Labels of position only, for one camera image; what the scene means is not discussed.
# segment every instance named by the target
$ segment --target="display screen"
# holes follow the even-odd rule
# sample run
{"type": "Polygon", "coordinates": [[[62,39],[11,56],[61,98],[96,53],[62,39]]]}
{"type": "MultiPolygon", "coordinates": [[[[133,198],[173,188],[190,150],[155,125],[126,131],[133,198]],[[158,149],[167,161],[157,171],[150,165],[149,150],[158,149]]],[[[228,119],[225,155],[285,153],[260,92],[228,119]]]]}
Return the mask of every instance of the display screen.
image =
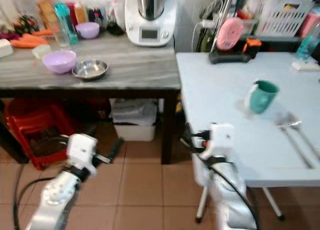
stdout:
{"type": "Polygon", "coordinates": [[[158,30],[145,30],[141,31],[142,39],[157,39],[158,38],[158,30]]]}

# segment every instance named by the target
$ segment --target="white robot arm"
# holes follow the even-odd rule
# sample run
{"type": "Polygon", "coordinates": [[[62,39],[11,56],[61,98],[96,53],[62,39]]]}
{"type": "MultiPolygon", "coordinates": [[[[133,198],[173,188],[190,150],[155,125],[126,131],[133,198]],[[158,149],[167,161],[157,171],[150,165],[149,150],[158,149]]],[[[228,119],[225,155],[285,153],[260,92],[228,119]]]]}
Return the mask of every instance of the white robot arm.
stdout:
{"type": "Polygon", "coordinates": [[[118,139],[110,154],[104,157],[96,154],[95,138],[85,134],[71,135],[67,146],[69,166],[45,185],[39,207],[26,230],[64,230],[82,183],[96,174],[101,163],[111,163],[123,143],[122,138],[118,139]]]}
{"type": "Polygon", "coordinates": [[[195,181],[203,186],[196,221],[201,222],[206,198],[210,194],[216,206],[218,230],[256,230],[259,223],[247,201],[246,184],[236,166],[229,162],[234,133],[235,129],[230,124],[213,123],[209,131],[193,135],[207,138],[205,150],[198,148],[201,153],[192,153],[195,181]]]}

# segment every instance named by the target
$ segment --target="tiled floor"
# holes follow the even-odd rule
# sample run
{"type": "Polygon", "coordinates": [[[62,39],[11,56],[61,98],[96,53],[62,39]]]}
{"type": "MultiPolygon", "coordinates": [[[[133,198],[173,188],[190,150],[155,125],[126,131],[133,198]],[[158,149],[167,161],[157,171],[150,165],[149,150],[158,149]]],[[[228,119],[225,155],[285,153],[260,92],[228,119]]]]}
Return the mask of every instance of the tiled floor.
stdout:
{"type": "MultiPolygon", "coordinates": [[[[109,151],[116,138],[112,126],[101,125],[98,149],[109,151]]],[[[72,209],[67,230],[216,230],[215,209],[209,206],[201,224],[194,222],[201,187],[184,147],[174,142],[174,164],[160,165],[160,134],[152,142],[128,142],[112,165],[103,165],[96,177],[83,186],[72,209]]],[[[18,165],[4,152],[0,158],[0,229],[12,230],[11,201],[18,165]]],[[[27,165],[21,184],[52,177],[54,167],[44,172],[27,165]]],[[[22,200],[20,224],[28,224],[39,202],[44,183],[37,183],[22,200]]],[[[286,216],[279,221],[260,189],[254,190],[263,230],[318,230],[320,188],[275,188],[271,190],[286,216]]]]}

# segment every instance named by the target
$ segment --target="white wall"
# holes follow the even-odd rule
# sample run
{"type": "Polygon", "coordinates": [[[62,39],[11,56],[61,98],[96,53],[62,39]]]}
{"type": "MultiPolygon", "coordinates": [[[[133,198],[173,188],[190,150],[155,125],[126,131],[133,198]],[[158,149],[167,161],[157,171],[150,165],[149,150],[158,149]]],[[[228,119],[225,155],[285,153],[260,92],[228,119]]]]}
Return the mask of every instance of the white wall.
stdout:
{"type": "MultiPolygon", "coordinates": [[[[62,2],[101,2],[107,3],[111,0],[56,0],[62,2]]],[[[178,20],[175,30],[175,41],[176,41],[176,51],[177,52],[190,52],[191,50],[191,39],[194,30],[194,26],[199,22],[199,12],[201,6],[206,0],[177,0],[178,3],[178,20]]],[[[0,0],[0,5],[5,10],[6,14],[10,19],[15,19],[17,17],[17,12],[13,8],[11,0],[0,0]]]]}

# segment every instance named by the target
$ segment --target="carrot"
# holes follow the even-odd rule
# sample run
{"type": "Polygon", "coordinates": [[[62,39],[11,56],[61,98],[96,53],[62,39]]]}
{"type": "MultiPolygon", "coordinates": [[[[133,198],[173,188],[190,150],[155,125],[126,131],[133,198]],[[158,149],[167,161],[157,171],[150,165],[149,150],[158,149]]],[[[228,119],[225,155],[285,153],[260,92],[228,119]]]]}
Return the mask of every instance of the carrot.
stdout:
{"type": "Polygon", "coordinates": [[[53,35],[53,33],[50,29],[46,29],[42,31],[35,31],[34,33],[32,33],[32,35],[40,37],[40,36],[46,36],[46,35],[53,35]]]}
{"type": "Polygon", "coordinates": [[[43,43],[43,44],[48,44],[48,41],[43,39],[40,36],[33,36],[28,33],[24,33],[22,35],[22,38],[19,39],[19,41],[27,41],[27,42],[37,42],[37,43],[43,43]]]}
{"type": "Polygon", "coordinates": [[[20,41],[20,40],[11,40],[10,43],[15,48],[21,48],[21,49],[33,49],[43,44],[41,42],[20,41]]]}

